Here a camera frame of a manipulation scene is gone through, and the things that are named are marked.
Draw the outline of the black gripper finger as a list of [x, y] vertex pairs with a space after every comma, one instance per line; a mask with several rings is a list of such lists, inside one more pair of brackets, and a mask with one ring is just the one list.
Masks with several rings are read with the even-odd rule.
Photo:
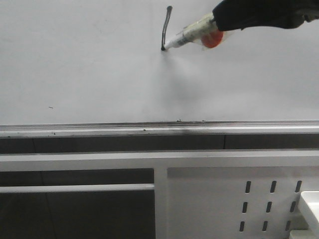
[[294, 29], [319, 18], [317, 0], [223, 0], [212, 10], [220, 31], [249, 27]]

